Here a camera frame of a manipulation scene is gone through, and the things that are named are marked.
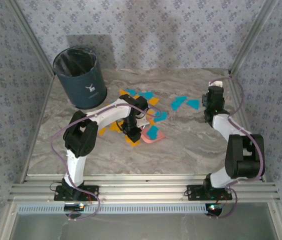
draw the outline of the orange paper piece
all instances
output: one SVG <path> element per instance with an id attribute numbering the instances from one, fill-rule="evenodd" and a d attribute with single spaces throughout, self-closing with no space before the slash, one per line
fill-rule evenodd
<path id="1" fill-rule="evenodd" d="M 151 114 L 151 115 L 154 115 L 154 114 L 155 114 L 154 111 L 152 111 L 152 110 L 149 110 L 149 111 L 147 111 L 146 113 L 147 113 L 147 115 L 146 115 L 146 119 L 147 119 L 147 120 L 149 120 L 149 119 L 152 118 L 152 117 L 149 116 L 148 114 Z"/>
<path id="2" fill-rule="evenodd" d="M 109 127 L 109 130 L 110 131 L 117 131 L 118 133 L 121 133 L 121 130 L 120 128 L 118 127 L 117 123 L 114 121 L 113 123 L 111 123 L 110 127 Z"/>
<path id="3" fill-rule="evenodd" d="M 131 147 L 135 147 L 135 146 L 137 146 L 137 145 L 140 144 L 140 140 L 138 140 L 138 141 L 136 141 L 136 142 L 133 142 L 133 141 L 131 141 L 130 138 L 128 138 L 127 135 L 125 135 L 124 138 L 125 138 L 126 143 L 127 143 L 127 144 L 130 144 Z"/>
<path id="4" fill-rule="evenodd" d="M 99 134 L 102 136 L 105 133 L 105 131 L 106 131 L 106 128 L 104 127 L 99 131 Z"/>
<path id="5" fill-rule="evenodd" d="M 148 119 L 148 122 L 150 123 L 150 127 L 153 125 L 156 125 L 155 121 L 153 119 Z"/>
<path id="6" fill-rule="evenodd" d="M 125 94 L 129 94 L 129 93 L 127 91 L 124 91 L 124 90 L 120 89 L 120 96 L 121 95 L 125 95 Z"/>
<path id="7" fill-rule="evenodd" d="M 149 104 L 151 104 L 152 106 L 155 106 L 155 105 L 159 102 L 159 98 L 152 97 L 148 102 L 149 102 Z"/>

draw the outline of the blue paper piece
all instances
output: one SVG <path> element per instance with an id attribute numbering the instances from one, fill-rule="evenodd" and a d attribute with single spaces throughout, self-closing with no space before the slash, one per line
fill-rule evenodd
<path id="1" fill-rule="evenodd" d="M 155 118 L 153 119 L 153 121 L 154 121 L 155 123 L 157 123 L 157 122 L 166 120 L 167 118 L 168 118 L 168 113 L 165 112 L 165 111 L 163 111 L 163 112 L 162 112 L 162 115 L 161 115 L 160 117 L 155 117 Z"/>
<path id="2" fill-rule="evenodd" d="M 146 100 L 150 100 L 151 98 L 153 98 L 155 95 L 153 94 L 153 92 L 151 92 L 151 91 L 146 91 L 145 93 L 144 93 L 144 98 L 146 99 Z"/>
<path id="3" fill-rule="evenodd" d="M 171 103 L 172 110 L 176 111 L 181 106 L 182 103 L 183 103 L 183 101 L 178 101 L 178 100 L 173 101 Z"/>
<path id="4" fill-rule="evenodd" d="M 198 110 L 199 109 L 199 103 L 200 103 L 199 100 L 191 99 L 191 100 L 187 101 L 186 104 L 189 105 L 190 107 Z"/>
<path id="5" fill-rule="evenodd" d="M 187 96 L 176 96 L 175 101 L 171 103 L 172 110 L 176 111 L 186 99 Z"/>
<path id="6" fill-rule="evenodd" d="M 156 126 L 151 126 L 150 129 L 146 132 L 146 134 L 151 140 L 155 140 L 158 136 L 158 130 L 159 128 L 157 128 Z"/>
<path id="7" fill-rule="evenodd" d="M 175 100 L 183 103 L 185 100 L 187 100 L 187 96 L 176 96 Z"/>
<path id="8" fill-rule="evenodd" d="M 132 97 L 136 95 L 136 90 L 134 89 L 126 89 L 125 91 L 128 92 Z"/>

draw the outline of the glass panel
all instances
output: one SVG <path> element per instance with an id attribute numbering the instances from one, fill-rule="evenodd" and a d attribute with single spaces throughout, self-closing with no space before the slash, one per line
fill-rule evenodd
<path id="1" fill-rule="evenodd" d="M 229 211 L 231 204 L 225 206 Z M 10 240 L 276 240 L 266 203 L 240 203 L 225 219 L 204 214 L 99 214 L 68 221 L 64 214 L 19 215 Z"/>

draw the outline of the black bracket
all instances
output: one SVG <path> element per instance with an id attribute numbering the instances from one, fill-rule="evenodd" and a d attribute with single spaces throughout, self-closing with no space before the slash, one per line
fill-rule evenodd
<path id="1" fill-rule="evenodd" d="M 80 185 L 79 187 L 82 190 L 94 193 L 95 195 L 99 195 L 99 186 L 95 186 L 95 185 Z M 66 201 L 80 201 L 80 202 L 96 202 L 97 199 L 92 196 L 92 195 L 88 195 L 85 193 L 81 193 L 79 196 L 77 197 L 73 197 L 64 186 L 59 185 L 56 187 L 55 189 L 55 193 L 54 193 L 54 201 L 62 201 L 62 202 L 66 202 Z"/>
<path id="2" fill-rule="evenodd" d="M 82 111 L 77 111 L 73 114 L 70 124 L 86 116 Z M 88 155 L 95 147 L 98 128 L 97 122 L 90 119 L 69 127 L 63 134 L 66 149 L 70 149 L 76 158 Z"/>
<path id="3" fill-rule="evenodd" d="M 187 185 L 184 195 L 189 201 L 232 200 L 232 194 L 224 188 L 210 188 L 206 191 L 202 185 Z"/>
<path id="4" fill-rule="evenodd" d="M 220 86 L 209 86 L 208 91 L 202 96 L 202 105 L 204 110 L 204 121 L 212 127 L 213 117 L 218 114 L 229 114 L 225 107 L 223 97 L 224 89 Z"/>
<path id="5" fill-rule="evenodd" d="M 138 107 L 143 111 L 145 111 L 149 107 L 147 100 L 142 96 L 139 96 L 137 99 L 134 99 L 130 95 L 125 94 L 120 96 L 120 99 L 126 101 L 128 104 Z M 141 129 L 137 127 L 137 118 L 136 118 L 136 116 L 139 114 L 140 112 L 138 110 L 132 108 L 129 116 L 123 119 L 123 123 L 120 126 L 122 128 L 122 132 L 125 135 L 127 135 L 127 137 L 133 143 L 136 143 L 141 138 Z"/>
<path id="6" fill-rule="evenodd" d="M 251 134 L 261 150 L 263 161 L 265 159 L 265 146 L 263 137 L 260 134 Z M 251 155 L 243 155 L 243 150 L 247 150 Z M 260 170 L 260 157 L 256 146 L 247 136 L 237 134 L 229 135 L 225 155 L 225 170 L 227 175 L 232 178 L 247 177 L 249 179 L 258 175 Z"/>

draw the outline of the pink paper piece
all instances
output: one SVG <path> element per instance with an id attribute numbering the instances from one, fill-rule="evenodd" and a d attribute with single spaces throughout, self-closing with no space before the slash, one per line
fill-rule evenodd
<path id="1" fill-rule="evenodd" d="M 163 134 L 163 132 L 161 132 L 160 130 L 157 131 L 156 133 L 156 139 L 154 140 L 151 140 L 147 134 L 147 132 L 149 131 L 151 127 L 150 126 L 147 126 L 145 128 L 142 128 L 142 131 L 141 131 L 141 138 L 144 142 L 146 142 L 147 144 L 151 144 L 151 143 L 154 143 L 160 139 L 163 139 L 166 137 L 166 135 Z"/>

